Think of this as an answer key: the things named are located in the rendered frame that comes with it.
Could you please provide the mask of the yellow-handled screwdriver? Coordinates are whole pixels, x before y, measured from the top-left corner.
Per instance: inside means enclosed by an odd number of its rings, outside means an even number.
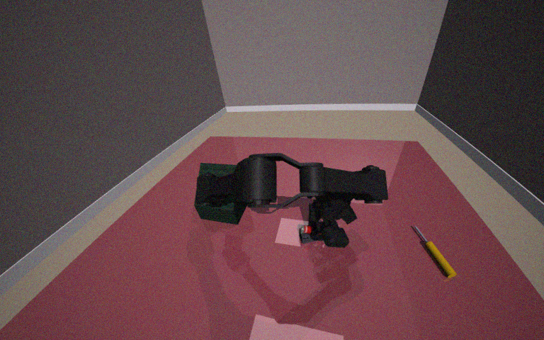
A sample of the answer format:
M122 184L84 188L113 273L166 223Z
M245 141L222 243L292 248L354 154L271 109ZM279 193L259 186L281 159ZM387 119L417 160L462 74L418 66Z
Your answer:
M419 232L421 237L426 242L424 246L428 249L432 257L435 259L435 261L438 263L440 268L442 268L442 271L446 274L448 278L451 278L456 275L456 272L452 269L450 264L446 261L446 259L443 257L443 255L440 253L440 251L436 248L436 245L433 244L433 242L428 242L424 235L419 231L419 229L415 226L415 229Z

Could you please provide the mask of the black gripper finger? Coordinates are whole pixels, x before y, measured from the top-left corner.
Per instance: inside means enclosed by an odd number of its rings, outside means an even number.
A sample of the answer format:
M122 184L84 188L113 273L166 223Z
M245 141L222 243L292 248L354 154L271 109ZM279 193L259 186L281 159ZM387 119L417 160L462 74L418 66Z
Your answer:
M321 222L318 222L318 221L315 221L314 222L314 225L312 227L312 230L310 232L310 236L315 236L317 234L320 234L322 233L322 226L321 226Z
M321 215L319 211L315 211L312 207L312 204L309 204L310 207L310 216L309 216L309 226L313 226L315 221L319 221Z

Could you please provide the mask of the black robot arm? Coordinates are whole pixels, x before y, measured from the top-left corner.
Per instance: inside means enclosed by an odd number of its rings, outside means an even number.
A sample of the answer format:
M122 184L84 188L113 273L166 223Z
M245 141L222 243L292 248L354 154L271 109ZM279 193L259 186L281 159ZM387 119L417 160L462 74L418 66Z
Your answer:
M282 204L276 203L276 162L284 161L300 170L300 193ZM344 171L324 167L323 163L300 163L282 153L251 154L241 160L233 174L218 177L210 172L197 177L196 202L200 205L226 203L234 196L237 203L248 208L283 208L301 197L331 194L344 204L351 200L382 204L388 200L385 170L368 165L362 171ZM336 218L350 224L357 219L352 207Z

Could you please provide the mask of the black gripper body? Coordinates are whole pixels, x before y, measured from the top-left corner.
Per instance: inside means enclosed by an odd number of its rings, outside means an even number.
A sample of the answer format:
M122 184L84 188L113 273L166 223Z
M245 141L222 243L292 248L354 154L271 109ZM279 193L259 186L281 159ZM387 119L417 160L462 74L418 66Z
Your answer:
M349 204L341 203L335 200L331 194L315 197L312 207L315 211L319 211L323 222L322 238L327 247L345 247L349 243L343 228L339 228L337 217L345 209L350 208ZM336 219L336 220L335 220Z

